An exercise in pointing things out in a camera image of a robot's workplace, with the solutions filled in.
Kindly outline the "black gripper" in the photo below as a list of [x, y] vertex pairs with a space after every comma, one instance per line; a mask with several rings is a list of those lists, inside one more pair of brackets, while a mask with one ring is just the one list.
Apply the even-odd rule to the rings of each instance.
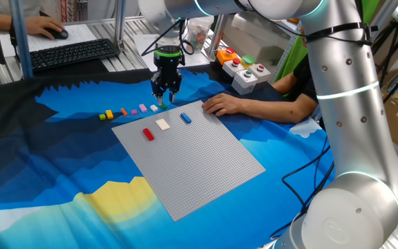
[[162, 105], [163, 89], [169, 89], [169, 101], [175, 102], [176, 94], [180, 90], [182, 75], [178, 70], [181, 57], [154, 57], [157, 71], [151, 78], [153, 96], [157, 98], [158, 105]]

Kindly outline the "person's left hand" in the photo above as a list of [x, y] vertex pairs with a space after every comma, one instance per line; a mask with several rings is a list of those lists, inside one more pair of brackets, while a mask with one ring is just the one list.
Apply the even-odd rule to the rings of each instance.
[[243, 101], [240, 98], [220, 93], [209, 98], [203, 105], [203, 110], [208, 114], [214, 114], [216, 117], [236, 114], [240, 111]]

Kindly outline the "second person's hand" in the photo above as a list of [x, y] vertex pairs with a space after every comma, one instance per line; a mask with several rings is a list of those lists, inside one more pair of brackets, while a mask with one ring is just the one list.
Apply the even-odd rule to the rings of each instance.
[[37, 16], [26, 18], [26, 30], [29, 35], [44, 35], [49, 39], [54, 39], [47, 29], [61, 32], [64, 30], [64, 26], [52, 17]]

